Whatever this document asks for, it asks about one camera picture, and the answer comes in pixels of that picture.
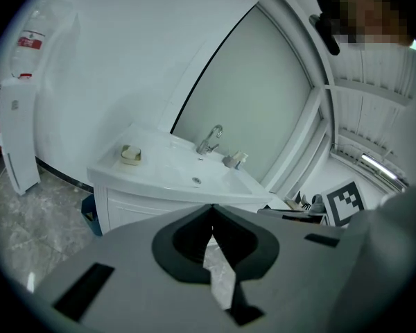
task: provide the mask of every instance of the floor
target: floor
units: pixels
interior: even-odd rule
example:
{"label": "floor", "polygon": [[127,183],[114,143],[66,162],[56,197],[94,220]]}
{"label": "floor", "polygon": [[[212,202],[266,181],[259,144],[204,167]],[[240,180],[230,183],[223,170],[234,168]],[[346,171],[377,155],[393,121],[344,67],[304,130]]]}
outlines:
{"label": "floor", "polygon": [[[0,174],[5,165],[0,157]],[[60,262],[98,240],[81,216],[89,193],[39,168],[41,183],[24,196],[0,177],[0,264],[33,290]]]}

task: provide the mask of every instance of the white wall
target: white wall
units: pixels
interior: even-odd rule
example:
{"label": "white wall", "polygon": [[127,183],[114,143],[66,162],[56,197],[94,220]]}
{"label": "white wall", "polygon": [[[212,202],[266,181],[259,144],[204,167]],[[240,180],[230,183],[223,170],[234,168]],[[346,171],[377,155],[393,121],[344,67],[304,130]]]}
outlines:
{"label": "white wall", "polygon": [[360,185],[362,195],[369,210],[375,208],[385,196],[385,193],[378,187],[374,186],[371,182],[368,182],[357,174],[357,172],[351,170],[348,166],[332,157],[328,158],[321,171],[308,179],[301,187],[300,192],[301,194],[305,194],[308,202],[311,202],[314,195],[331,189],[350,178],[356,179]]}
{"label": "white wall", "polygon": [[291,136],[311,91],[302,66],[275,25],[254,8],[220,48],[191,95],[174,135],[199,144],[223,126],[219,152],[240,150],[261,181]]}
{"label": "white wall", "polygon": [[[311,124],[311,127],[310,127],[308,133],[306,134],[306,137],[302,141],[302,144],[301,144],[299,150],[297,151],[295,159],[298,159],[298,160],[301,159],[301,157],[305,153],[305,150],[307,149],[308,145],[310,144],[311,140],[313,139],[314,133],[318,129],[319,123],[320,123],[320,115],[319,115],[319,113],[317,113],[316,116],[314,117],[313,123]],[[289,177],[289,175],[294,170],[296,165],[297,165],[297,162],[291,162],[287,166],[284,174],[280,177],[280,179],[278,179],[278,181],[275,183],[275,185],[270,190],[272,193],[277,193],[279,191],[279,189],[285,183],[285,180]]]}
{"label": "white wall", "polygon": [[[32,0],[0,46],[0,79]],[[88,183],[86,166],[133,121],[166,130],[212,53],[258,0],[65,0],[77,40],[53,49],[35,109],[36,155]]]}

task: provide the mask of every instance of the water bottle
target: water bottle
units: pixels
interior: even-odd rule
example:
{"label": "water bottle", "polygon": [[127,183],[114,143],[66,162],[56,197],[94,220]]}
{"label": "water bottle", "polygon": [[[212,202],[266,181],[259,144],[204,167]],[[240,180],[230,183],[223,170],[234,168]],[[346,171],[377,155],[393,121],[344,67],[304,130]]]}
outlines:
{"label": "water bottle", "polygon": [[28,21],[17,39],[11,53],[10,69],[15,78],[30,78],[42,57],[42,50],[55,23],[50,5],[39,3],[32,11]]}

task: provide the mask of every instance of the soap bar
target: soap bar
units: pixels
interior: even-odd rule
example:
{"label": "soap bar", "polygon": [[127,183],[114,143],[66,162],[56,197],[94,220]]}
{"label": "soap bar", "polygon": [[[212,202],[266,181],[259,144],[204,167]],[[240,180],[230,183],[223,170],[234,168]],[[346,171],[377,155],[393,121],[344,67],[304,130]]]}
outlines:
{"label": "soap bar", "polygon": [[131,146],[122,152],[122,157],[125,157],[127,159],[136,159],[136,157],[139,154],[140,154],[140,149],[137,147]]}

